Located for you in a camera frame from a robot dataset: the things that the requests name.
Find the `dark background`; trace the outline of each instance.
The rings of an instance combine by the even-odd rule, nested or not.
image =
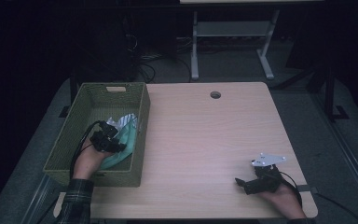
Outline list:
[[[128,13],[84,16],[63,2],[64,6],[59,1],[0,1],[0,191],[68,77],[131,81],[137,61],[126,54],[124,33],[171,53],[176,35],[191,35],[191,12],[137,12],[122,26]],[[128,1],[116,3],[126,6]],[[111,34],[115,43],[106,41],[105,35]],[[283,36],[296,40],[288,66],[306,69],[320,61],[328,63],[358,104],[358,1],[327,1],[306,13],[304,8],[287,8],[274,38]],[[109,67],[92,59],[88,51]]]

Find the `round hole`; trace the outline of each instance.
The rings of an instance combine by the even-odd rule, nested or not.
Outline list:
[[[222,96],[222,94],[220,94],[220,92],[218,92],[218,91],[211,92],[211,97],[214,99],[219,99],[221,96]]]

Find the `green cloth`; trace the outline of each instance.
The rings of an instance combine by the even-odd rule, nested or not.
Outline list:
[[[121,130],[117,133],[116,138],[119,139],[119,143],[125,144],[126,148],[118,153],[113,154],[103,160],[100,166],[100,170],[106,170],[119,162],[126,159],[133,152],[135,147],[136,137],[136,124],[134,119],[131,119]]]

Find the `plaid sleeve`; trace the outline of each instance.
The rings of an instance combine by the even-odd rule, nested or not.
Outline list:
[[[90,180],[72,179],[57,217],[57,224],[89,224],[90,203],[94,183]]]

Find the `wooden table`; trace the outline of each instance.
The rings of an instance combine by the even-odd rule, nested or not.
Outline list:
[[[151,107],[141,187],[95,188],[92,218],[280,217],[234,178],[255,179],[251,160],[285,156],[278,168],[298,185],[306,180],[264,83],[147,85]],[[212,91],[221,94],[211,97]],[[308,217],[317,215],[301,192]],[[61,208],[63,193],[54,210]]]

